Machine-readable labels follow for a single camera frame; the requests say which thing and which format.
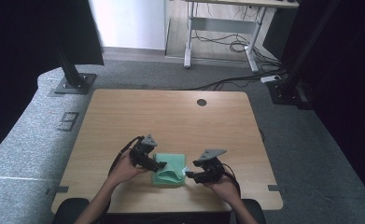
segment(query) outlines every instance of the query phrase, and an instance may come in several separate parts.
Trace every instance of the person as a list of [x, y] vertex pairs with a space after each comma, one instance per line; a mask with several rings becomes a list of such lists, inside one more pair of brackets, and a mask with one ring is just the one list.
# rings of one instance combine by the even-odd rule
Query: person
[[[96, 218], [103, 214], [113, 191], [119, 184], [130, 181], [137, 175], [141, 175], [146, 172], [147, 170], [145, 169], [133, 166], [129, 157], [129, 150], [125, 151], [120, 157], [118, 164], [104, 182], [103, 186], [92, 201], [86, 206], [75, 223], [86, 224], [95, 221]], [[258, 223], [246, 209], [244, 202], [238, 195], [237, 189], [227, 176], [224, 175], [221, 177], [217, 183], [207, 183], [204, 184], [204, 186], [213, 190], [220, 199], [231, 206], [232, 210], [237, 215], [240, 224]]]

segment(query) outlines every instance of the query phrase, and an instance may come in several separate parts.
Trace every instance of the wrist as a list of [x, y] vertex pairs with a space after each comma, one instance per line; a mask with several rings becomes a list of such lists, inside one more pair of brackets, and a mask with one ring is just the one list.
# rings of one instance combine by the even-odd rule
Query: wrist
[[253, 218], [252, 215], [247, 210], [246, 205], [244, 204], [241, 198], [232, 201], [231, 203], [229, 203], [229, 205], [231, 206], [232, 210], [234, 211], [240, 223], [258, 224], [255, 218]]
[[106, 181], [104, 182], [104, 186], [108, 187], [108, 188], [112, 188], [115, 189], [121, 182], [118, 181], [117, 179], [111, 179], [111, 178], [107, 178]]
[[231, 206], [231, 208], [234, 210], [235, 208], [241, 206], [243, 203], [243, 200], [241, 198], [232, 198], [227, 201], [227, 203]]

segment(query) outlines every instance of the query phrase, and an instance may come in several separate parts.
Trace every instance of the hand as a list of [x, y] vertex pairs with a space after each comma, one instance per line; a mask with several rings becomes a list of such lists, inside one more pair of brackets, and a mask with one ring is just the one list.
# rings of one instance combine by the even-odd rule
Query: hand
[[238, 202], [240, 196], [232, 181], [223, 175], [217, 183], [205, 183], [205, 187], [213, 190], [216, 195], [228, 204]]
[[113, 168], [113, 171], [107, 179], [107, 181], [110, 181], [115, 187], [120, 183], [133, 179], [137, 175], [147, 172], [146, 169], [136, 168], [133, 166], [133, 162], [130, 159], [129, 153], [130, 150], [126, 150], [122, 154], [118, 164], [115, 166], [115, 168]]

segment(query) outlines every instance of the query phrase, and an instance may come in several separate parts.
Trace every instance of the cable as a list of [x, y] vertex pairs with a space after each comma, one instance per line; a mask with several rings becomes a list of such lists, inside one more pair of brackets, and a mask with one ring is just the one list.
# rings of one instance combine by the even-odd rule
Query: cable
[[246, 12], [248, 11], [248, 6], [246, 6], [246, 11], [244, 12], [244, 16], [243, 16], [243, 13], [241, 13], [241, 20], [245, 20], [246, 19]]
[[238, 85], [237, 83], [235, 83], [235, 82], [232, 82], [232, 81], [226, 81], [226, 82], [222, 82], [222, 84], [220, 85], [220, 87], [217, 89], [217, 87], [215, 87], [214, 88], [214, 91], [220, 91], [222, 88], [223, 88], [223, 86], [225, 85], [225, 84], [233, 84], [233, 85], [235, 85], [235, 86], [237, 86], [238, 88], [243, 88], [243, 87], [247, 87], [248, 86], [248, 84], [250, 83], [250, 82], [252, 82], [252, 81], [248, 81], [245, 85]]
[[[221, 45], [229, 45], [230, 46], [230, 50], [233, 51], [233, 52], [238, 52], [238, 53], [241, 53], [241, 52], [246, 52], [246, 49], [245, 47], [248, 46], [249, 42], [241, 35], [239, 34], [235, 34], [235, 35], [226, 35], [224, 37], [220, 37], [220, 38], [216, 38], [216, 39], [210, 39], [210, 38], [206, 38], [206, 37], [203, 37], [203, 36], [199, 36], [197, 34], [197, 31], [195, 30], [194, 31], [196, 36], [194, 36], [192, 39], [198, 39], [200, 41], [207, 41], [207, 42], [213, 42], [213, 43], [216, 43], [216, 44], [221, 44]], [[220, 42], [219, 40], [223, 40], [223, 39], [226, 39], [226, 38], [229, 38], [229, 37], [232, 37], [232, 36], [235, 36], [236, 37], [236, 40], [235, 41], [232, 41], [231, 43], [225, 43], [225, 42]], [[236, 49], [235, 46], [241, 46], [242, 48], [241, 49]], [[276, 60], [276, 59], [273, 59], [273, 58], [270, 58], [270, 57], [267, 57], [265, 55], [263, 55], [261, 53], [261, 50], [258, 49], [258, 48], [253, 48], [253, 52], [255, 53], [255, 55], [257, 56], [258, 60], [260, 62], [263, 62], [263, 63], [270, 63], [274, 66], [280, 66], [281, 63]]]
[[211, 18], [214, 18], [214, 17], [212, 16], [211, 12], [209, 11], [209, 3], [207, 3], [207, 8], [208, 8], [208, 13], [209, 13], [209, 15], [211, 16]]
[[264, 73], [257, 74], [257, 75], [254, 75], [254, 76], [250, 76], [250, 77], [230, 77], [230, 78], [221, 79], [220, 81], [213, 82], [213, 83], [201, 86], [201, 87], [185, 89], [185, 90], [181, 90], [181, 91], [197, 91], [197, 90], [205, 91], [205, 90], [207, 90], [208, 88], [210, 88], [211, 86], [214, 86], [214, 85], [216, 85], [216, 87], [218, 87], [219, 85], [221, 85], [219, 83], [223, 83], [223, 82], [238, 81], [238, 80], [249, 80], [249, 81], [260, 80], [261, 77], [266, 77], [266, 75], [273, 75], [272, 72], [284, 72], [284, 71], [282, 71], [280, 69], [275, 69], [275, 70], [272, 70], [272, 71], [264, 72]]
[[[118, 156], [116, 157], [116, 159], [112, 162], [112, 165], [110, 166], [109, 168], [109, 172], [108, 172], [108, 176], [110, 175], [110, 173], [112, 173], [113, 169], [115, 168], [115, 166], [118, 164], [121, 156], [123, 155], [123, 153], [125, 151], [127, 151], [130, 146], [133, 144], [133, 142], [135, 142], [136, 140], [138, 140], [138, 142], [142, 141], [145, 137], [144, 136], [137, 136], [135, 137], [133, 140], [131, 140], [119, 153], [118, 153]], [[102, 221], [109, 209], [109, 206], [110, 206], [110, 203], [111, 203], [111, 200], [109, 199], [109, 202], [108, 204], [106, 205], [104, 211], [102, 214], [100, 214], [100, 216], [98, 218], [96, 218], [93, 222], [91, 223], [98, 223], [99, 221]]]
[[228, 164], [226, 164], [226, 163], [221, 163], [222, 165], [225, 165], [225, 166], [227, 166], [231, 171], [232, 171], [232, 175], [231, 174], [229, 174], [228, 172], [226, 172], [226, 171], [224, 171], [223, 172], [223, 174], [225, 175], [225, 176], [227, 176], [232, 182], [233, 182], [233, 184], [234, 184], [234, 186], [235, 186], [235, 188], [237, 189], [237, 192], [238, 192], [238, 195], [240, 196], [240, 198], [241, 198], [241, 189], [240, 189], [240, 184], [238, 183], [238, 181], [237, 181], [237, 178], [235, 177], [235, 174], [234, 174], [234, 171], [232, 170], [232, 168], [228, 165]]
[[[248, 15], [248, 18], [250, 19], [250, 18], [252, 18], [252, 17], [254, 17], [254, 16], [256, 16], [255, 17], [255, 20], [257, 20], [258, 19], [258, 15], [259, 15], [259, 11], [260, 11], [260, 8], [258, 7], [258, 9], [257, 9], [257, 11], [254, 13], [254, 14], [252, 14], [252, 15]], [[242, 18], [242, 20], [245, 20], [246, 19], [246, 13], [244, 14], [244, 17]]]
[[241, 11], [241, 6], [238, 6], [238, 11], [234, 14], [234, 16], [232, 17], [232, 19], [235, 18], [235, 16], [237, 16], [237, 14]]

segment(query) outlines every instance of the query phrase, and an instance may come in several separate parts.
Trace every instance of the towel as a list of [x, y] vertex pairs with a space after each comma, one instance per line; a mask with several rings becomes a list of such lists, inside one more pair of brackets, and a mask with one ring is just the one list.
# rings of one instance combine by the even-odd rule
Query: towel
[[152, 172], [153, 185], [184, 185], [185, 173], [185, 154], [156, 153], [153, 160], [166, 161], [164, 168], [157, 173]]

